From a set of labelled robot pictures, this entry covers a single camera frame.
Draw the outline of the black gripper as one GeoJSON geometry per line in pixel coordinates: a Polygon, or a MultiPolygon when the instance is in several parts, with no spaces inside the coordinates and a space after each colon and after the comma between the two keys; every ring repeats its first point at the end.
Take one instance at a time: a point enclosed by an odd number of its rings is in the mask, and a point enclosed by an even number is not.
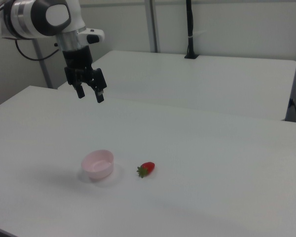
{"type": "Polygon", "coordinates": [[[100,68],[92,69],[92,55],[89,47],[72,51],[63,51],[66,62],[65,74],[69,85],[74,85],[78,98],[85,96],[82,82],[87,83],[94,91],[97,102],[104,101],[104,89],[107,87],[103,72],[100,68]]]}

